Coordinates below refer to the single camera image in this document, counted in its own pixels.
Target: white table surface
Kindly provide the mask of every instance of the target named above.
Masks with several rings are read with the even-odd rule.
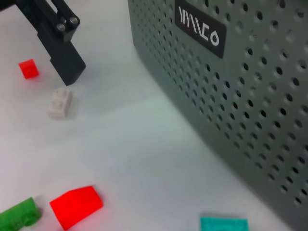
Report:
[[[95,185],[104,208],[71,231],[198,231],[202,212],[241,214],[251,231],[290,231],[202,142],[139,59],[127,0],[67,0],[87,64],[69,118],[47,107],[64,87],[17,7],[0,13],[0,211],[34,197],[33,231],[61,231],[49,201]],[[18,63],[41,72],[25,80]]]

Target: gray perforated box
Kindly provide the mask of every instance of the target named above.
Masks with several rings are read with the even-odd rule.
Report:
[[[223,58],[176,25],[175,1],[128,0],[142,61],[251,189],[308,230],[308,1],[188,0],[225,25]]]

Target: screw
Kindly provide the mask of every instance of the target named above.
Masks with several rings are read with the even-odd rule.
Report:
[[[72,24],[78,24],[78,19],[76,17],[70,17],[69,18],[69,21],[72,23]]]
[[[64,26],[62,23],[59,23],[59,24],[57,25],[57,29],[58,29],[59,31],[65,31],[65,26]]]

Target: black label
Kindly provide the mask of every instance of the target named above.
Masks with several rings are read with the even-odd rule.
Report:
[[[186,0],[175,0],[175,24],[202,46],[223,58],[227,28]]]

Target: red cube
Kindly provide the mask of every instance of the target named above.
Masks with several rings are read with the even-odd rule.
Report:
[[[103,202],[93,186],[68,191],[50,202],[58,221],[66,231],[96,210]]]
[[[25,79],[34,78],[39,75],[37,66],[35,65],[33,59],[20,63],[19,67],[23,72]]]

